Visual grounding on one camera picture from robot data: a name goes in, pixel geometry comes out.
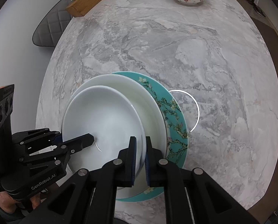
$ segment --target person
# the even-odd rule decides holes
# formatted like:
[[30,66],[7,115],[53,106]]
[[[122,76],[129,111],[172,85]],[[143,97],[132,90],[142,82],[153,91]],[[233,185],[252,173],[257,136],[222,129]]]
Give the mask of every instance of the person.
[[[30,198],[33,209],[41,203],[40,193]],[[18,224],[27,215],[27,211],[18,208],[20,202],[14,200],[6,191],[0,192],[0,215],[7,224]]]

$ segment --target tissue box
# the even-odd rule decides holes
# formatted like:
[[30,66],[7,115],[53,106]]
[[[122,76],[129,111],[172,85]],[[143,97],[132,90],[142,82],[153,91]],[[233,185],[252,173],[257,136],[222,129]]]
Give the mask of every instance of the tissue box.
[[82,17],[100,1],[101,0],[75,0],[66,8],[66,11],[74,17]]

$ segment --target camera lens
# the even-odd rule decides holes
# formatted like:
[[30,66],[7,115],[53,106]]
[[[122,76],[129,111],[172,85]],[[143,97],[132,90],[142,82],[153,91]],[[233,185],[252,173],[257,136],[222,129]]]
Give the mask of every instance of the camera lens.
[[4,115],[4,112],[3,112],[3,107],[2,105],[0,106],[0,122],[2,121],[3,119],[3,115]]
[[9,110],[9,100],[6,99],[6,103],[5,103],[5,114],[8,114],[8,110]]

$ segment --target teal plate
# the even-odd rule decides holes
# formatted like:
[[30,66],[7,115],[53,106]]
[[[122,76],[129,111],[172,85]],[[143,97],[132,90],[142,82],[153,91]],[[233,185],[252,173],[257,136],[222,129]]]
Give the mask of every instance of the teal plate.
[[[162,111],[166,127],[169,131],[167,138],[168,149],[166,159],[175,162],[179,167],[183,167],[188,150],[189,136],[185,118],[174,97],[162,84],[141,73],[119,71],[114,72],[113,74],[123,75],[135,80],[152,95]],[[144,201],[158,196],[163,191],[163,187],[148,188],[136,196],[118,200],[125,202]]]

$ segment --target table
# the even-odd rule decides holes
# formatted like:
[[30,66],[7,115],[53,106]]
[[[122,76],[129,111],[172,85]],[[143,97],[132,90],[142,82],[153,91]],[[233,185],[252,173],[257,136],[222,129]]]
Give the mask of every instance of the table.
[[[36,127],[60,130],[72,93],[84,81],[137,71],[194,96],[200,120],[186,169],[203,168],[246,209],[265,193],[278,157],[278,80],[267,46],[236,0],[102,0],[73,18],[52,55]],[[173,92],[189,130],[194,101]],[[116,202],[129,223],[165,223],[164,197]]]

